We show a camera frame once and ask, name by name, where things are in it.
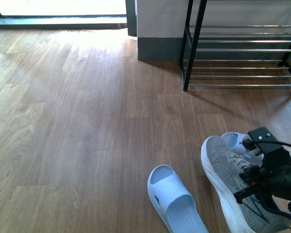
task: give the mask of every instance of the shoelace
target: shoelace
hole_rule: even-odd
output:
[[[229,157],[230,159],[233,159],[233,162],[237,163],[237,166],[240,167],[241,170],[244,170],[246,168],[250,168],[251,165],[248,161],[246,161],[243,156],[234,154],[233,156]]]

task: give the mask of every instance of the white wall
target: white wall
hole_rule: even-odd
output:
[[[195,0],[191,24],[195,24],[198,4]],[[138,37],[182,37],[187,5],[188,0],[137,0]],[[289,25],[291,0],[208,1],[203,24]]]

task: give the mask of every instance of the slipper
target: slipper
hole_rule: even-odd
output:
[[[150,174],[147,190],[155,210],[170,233],[207,233],[193,196],[168,165],[156,167]]]
[[[248,161],[251,165],[262,166],[264,154],[260,154],[256,156],[255,154],[261,153],[259,149],[252,150],[250,152],[246,152],[246,148],[240,144],[243,141],[246,135],[243,133],[236,132],[227,132],[221,137],[228,144],[229,148],[236,154],[242,155],[246,161]]]

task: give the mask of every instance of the doorway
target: doorway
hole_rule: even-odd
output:
[[[0,14],[19,16],[126,15],[125,0],[0,0]]]

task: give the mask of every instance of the gray baseboard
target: gray baseboard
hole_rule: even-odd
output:
[[[178,60],[182,38],[138,37],[138,60]]]
[[[263,40],[280,38],[260,38]],[[138,37],[138,60],[178,60],[181,50],[182,38],[145,38]],[[226,44],[199,44],[199,48],[226,49]],[[234,44],[235,49],[287,49],[289,44],[257,44],[239,43]],[[189,58],[189,46],[186,46],[185,59]],[[196,59],[265,59],[280,60],[282,52],[199,52]]]

